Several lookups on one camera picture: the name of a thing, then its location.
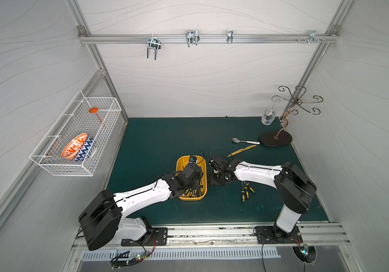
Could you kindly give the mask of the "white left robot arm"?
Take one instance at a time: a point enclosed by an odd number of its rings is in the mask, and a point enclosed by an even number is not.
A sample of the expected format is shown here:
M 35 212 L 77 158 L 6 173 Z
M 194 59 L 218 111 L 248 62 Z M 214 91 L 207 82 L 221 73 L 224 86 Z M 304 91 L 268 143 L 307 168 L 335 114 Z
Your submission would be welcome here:
M 99 192 L 79 215 L 81 233 L 90 251 L 102 248 L 119 232 L 123 239 L 141 240 L 149 231 L 147 220 L 128 216 L 150 205 L 181 197 L 187 190 L 196 190 L 204 173 L 195 163 L 182 171 L 163 175 L 157 181 L 135 190 L 113 193 Z

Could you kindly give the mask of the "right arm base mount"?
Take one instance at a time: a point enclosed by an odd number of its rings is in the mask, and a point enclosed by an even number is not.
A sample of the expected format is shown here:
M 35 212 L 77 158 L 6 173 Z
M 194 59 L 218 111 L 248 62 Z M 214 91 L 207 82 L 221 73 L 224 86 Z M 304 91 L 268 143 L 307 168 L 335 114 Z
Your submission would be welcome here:
M 289 233 L 278 226 L 256 226 L 253 234 L 258 244 L 302 244 L 303 239 L 298 226 L 294 226 Z

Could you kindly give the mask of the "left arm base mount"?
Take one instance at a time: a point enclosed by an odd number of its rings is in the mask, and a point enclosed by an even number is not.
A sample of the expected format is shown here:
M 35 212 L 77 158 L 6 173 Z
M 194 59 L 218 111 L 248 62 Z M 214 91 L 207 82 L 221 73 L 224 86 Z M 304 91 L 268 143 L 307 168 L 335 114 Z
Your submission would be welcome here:
M 125 218 L 120 225 L 121 246 L 165 246 L 167 245 L 168 228 L 152 227 L 142 216 Z

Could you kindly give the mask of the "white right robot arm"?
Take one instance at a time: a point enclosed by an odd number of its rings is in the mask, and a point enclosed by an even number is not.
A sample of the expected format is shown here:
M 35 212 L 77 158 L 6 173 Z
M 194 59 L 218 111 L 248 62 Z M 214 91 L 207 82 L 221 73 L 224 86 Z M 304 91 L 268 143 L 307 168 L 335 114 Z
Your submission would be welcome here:
M 211 183 L 226 185 L 231 181 L 243 183 L 243 195 L 249 189 L 247 184 L 255 182 L 276 189 L 283 207 L 273 225 L 273 236 L 291 236 L 301 216 L 310 209 L 315 199 L 316 184 L 294 163 L 284 165 L 259 165 L 242 160 L 229 161 L 219 155 L 213 156 L 209 165 L 213 169 Z

